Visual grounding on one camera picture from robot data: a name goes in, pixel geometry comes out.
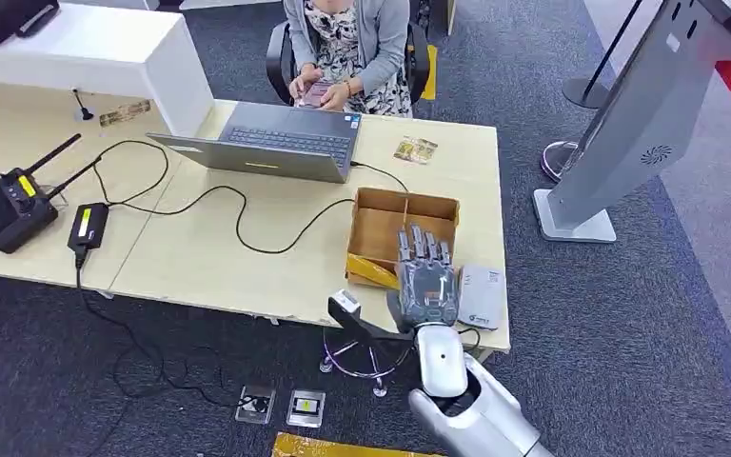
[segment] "woman's hand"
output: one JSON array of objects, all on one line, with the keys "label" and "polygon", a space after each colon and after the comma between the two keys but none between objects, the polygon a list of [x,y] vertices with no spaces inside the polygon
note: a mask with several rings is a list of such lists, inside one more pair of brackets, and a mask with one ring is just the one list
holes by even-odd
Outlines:
[{"label": "woman's hand", "polygon": [[342,111],[350,95],[347,83],[332,85],[321,97],[321,109],[324,111]]},{"label": "woman's hand", "polygon": [[290,96],[298,100],[304,96],[306,87],[318,81],[324,76],[324,71],[316,69],[312,64],[305,64],[301,67],[301,73],[289,85]]}]

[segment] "chair wheel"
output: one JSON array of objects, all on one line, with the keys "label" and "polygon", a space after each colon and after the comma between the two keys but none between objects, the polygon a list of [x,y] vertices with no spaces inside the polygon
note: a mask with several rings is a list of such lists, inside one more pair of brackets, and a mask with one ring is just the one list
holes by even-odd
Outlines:
[{"label": "chair wheel", "polygon": [[331,373],[332,372],[332,368],[333,368],[333,366],[332,366],[331,362],[327,363],[326,360],[324,360],[323,362],[321,362],[321,365],[318,367],[318,369],[322,373]]}]

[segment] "open cardboard box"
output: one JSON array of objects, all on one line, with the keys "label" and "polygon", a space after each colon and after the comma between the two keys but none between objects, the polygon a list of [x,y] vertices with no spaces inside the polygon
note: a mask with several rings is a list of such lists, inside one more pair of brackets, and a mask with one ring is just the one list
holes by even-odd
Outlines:
[{"label": "open cardboard box", "polygon": [[[458,200],[451,198],[359,188],[354,199],[347,251],[395,273],[399,260],[399,230],[405,228],[412,246],[410,224],[418,224],[436,240],[446,241],[450,253],[454,254],[458,209]],[[354,273],[347,272],[346,278],[351,283],[379,287]]]}]

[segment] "smartphone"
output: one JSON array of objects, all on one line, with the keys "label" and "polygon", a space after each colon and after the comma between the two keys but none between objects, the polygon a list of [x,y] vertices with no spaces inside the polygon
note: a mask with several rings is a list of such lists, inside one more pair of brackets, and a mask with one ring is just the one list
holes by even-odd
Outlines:
[{"label": "smartphone", "polygon": [[300,106],[306,108],[320,108],[321,98],[323,98],[323,96],[326,94],[326,91],[329,90],[329,88],[331,87],[332,83],[322,83],[320,81],[314,83],[304,94]]}]

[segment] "gray cardigan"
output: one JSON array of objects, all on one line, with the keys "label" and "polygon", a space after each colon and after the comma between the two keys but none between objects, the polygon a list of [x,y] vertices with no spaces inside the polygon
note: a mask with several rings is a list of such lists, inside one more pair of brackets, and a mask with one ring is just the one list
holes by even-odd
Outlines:
[{"label": "gray cardigan", "polygon": [[[365,68],[358,76],[363,92],[371,93],[393,76],[405,63],[409,0],[354,0],[357,4],[357,32],[360,35],[360,59]],[[305,0],[284,0],[290,27],[295,63],[315,64],[315,49],[304,16]]]}]

